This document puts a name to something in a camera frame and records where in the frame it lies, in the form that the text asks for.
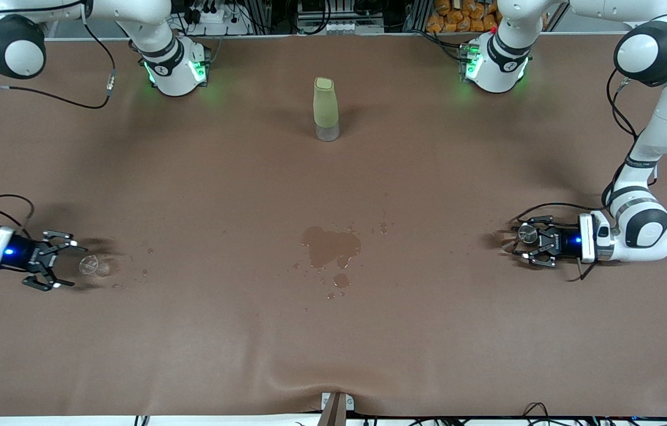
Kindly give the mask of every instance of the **green led light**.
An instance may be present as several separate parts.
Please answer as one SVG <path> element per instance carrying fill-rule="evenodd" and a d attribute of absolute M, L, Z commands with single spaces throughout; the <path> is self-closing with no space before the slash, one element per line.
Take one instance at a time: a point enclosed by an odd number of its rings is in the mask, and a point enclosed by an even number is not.
<path fill-rule="evenodd" d="M 202 65 L 198 62 L 195 63 L 195 62 L 189 61 L 189 68 L 191 68 L 191 71 L 194 75 L 194 78 L 197 81 L 204 81 L 204 73 L 205 73 L 204 72 L 205 71 L 204 65 Z"/>
<path fill-rule="evenodd" d="M 520 73 L 517 75 L 517 80 L 520 80 L 523 78 L 523 75 L 525 75 L 525 65 L 528 65 L 528 58 L 526 57 L 525 62 L 523 62 L 522 65 L 520 65 Z"/>
<path fill-rule="evenodd" d="M 476 78 L 478 76 L 478 70 L 480 70 L 481 65 L 483 65 L 483 55 L 477 53 L 476 57 L 468 64 L 468 72 L 465 73 L 466 78 Z"/>
<path fill-rule="evenodd" d="M 149 81 L 151 81 L 152 84 L 154 84 L 154 75 L 152 74 L 152 70 L 149 69 L 149 65 L 147 65 L 146 62 L 144 62 L 144 68 L 146 68 L 146 72 L 149 74 Z"/>

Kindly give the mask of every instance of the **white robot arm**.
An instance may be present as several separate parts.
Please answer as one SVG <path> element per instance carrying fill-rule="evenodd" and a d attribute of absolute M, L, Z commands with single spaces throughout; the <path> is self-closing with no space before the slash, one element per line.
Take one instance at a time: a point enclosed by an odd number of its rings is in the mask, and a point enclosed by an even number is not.
<path fill-rule="evenodd" d="M 163 94 L 187 94 L 206 81 L 205 51 L 189 38 L 174 36 L 166 22 L 170 8 L 168 0 L 0 0 L 0 74 L 29 79 L 41 73 L 47 59 L 41 22 L 95 17 L 116 21 L 127 32 Z M 108 94 L 113 83 L 114 73 Z M 57 239 L 62 242 L 53 246 Z M 66 248 L 82 249 L 71 234 L 47 230 L 39 241 L 0 227 L 0 269 L 24 270 L 30 275 L 23 283 L 33 288 L 72 285 L 51 271 L 58 251 Z"/>
<path fill-rule="evenodd" d="M 506 92 L 522 76 L 531 46 L 541 32 L 541 15 L 556 0 L 499 0 L 504 16 L 498 32 L 474 41 L 476 57 L 463 65 L 465 78 L 490 92 Z M 557 257 L 598 260 L 656 261 L 667 256 L 667 210 L 652 195 L 647 181 L 667 154 L 667 0 L 571 0 L 583 16 L 610 21 L 647 21 L 628 32 L 614 52 L 622 75 L 651 87 L 662 87 L 660 101 L 644 132 L 604 191 L 604 210 L 580 215 L 577 227 L 552 224 L 552 217 L 525 221 L 518 238 L 536 246 L 515 251 L 531 264 L 555 266 Z"/>

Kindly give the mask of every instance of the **table surface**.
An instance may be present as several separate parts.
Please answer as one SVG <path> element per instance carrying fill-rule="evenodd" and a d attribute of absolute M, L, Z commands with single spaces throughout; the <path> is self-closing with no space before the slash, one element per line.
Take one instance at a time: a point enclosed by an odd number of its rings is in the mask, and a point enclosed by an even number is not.
<path fill-rule="evenodd" d="M 500 249 L 525 208 L 598 204 L 631 143 L 604 95 L 616 42 L 542 37 L 503 95 L 417 36 L 228 40 L 179 99 L 111 43 L 104 110 L 0 92 L 0 193 L 113 267 L 66 257 L 79 284 L 50 293 L 0 275 L 0 415 L 298 412 L 325 391 L 372 415 L 667 415 L 667 259 L 568 282 Z M 95 44 L 50 43 L 23 83 L 94 103 L 108 72 Z M 658 93 L 619 103 L 643 126 Z M 653 188 L 667 206 L 667 158 Z"/>

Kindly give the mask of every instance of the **yellow bottle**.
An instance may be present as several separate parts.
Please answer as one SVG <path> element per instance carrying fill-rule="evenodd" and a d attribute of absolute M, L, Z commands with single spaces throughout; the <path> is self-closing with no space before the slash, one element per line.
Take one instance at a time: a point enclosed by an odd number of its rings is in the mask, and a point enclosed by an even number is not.
<path fill-rule="evenodd" d="M 319 76 L 315 79 L 312 112 L 315 114 L 317 138 L 323 142 L 336 140 L 339 137 L 339 101 L 330 78 Z"/>

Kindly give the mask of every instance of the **transparent cup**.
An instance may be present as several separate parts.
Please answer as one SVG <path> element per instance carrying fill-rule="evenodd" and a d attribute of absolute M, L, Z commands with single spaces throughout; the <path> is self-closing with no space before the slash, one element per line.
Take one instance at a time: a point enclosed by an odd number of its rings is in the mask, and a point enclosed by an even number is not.
<path fill-rule="evenodd" d="M 96 275 L 97 277 L 106 277 L 109 275 L 109 264 L 100 261 L 96 254 L 90 254 L 81 259 L 78 264 L 78 270 L 84 275 Z"/>

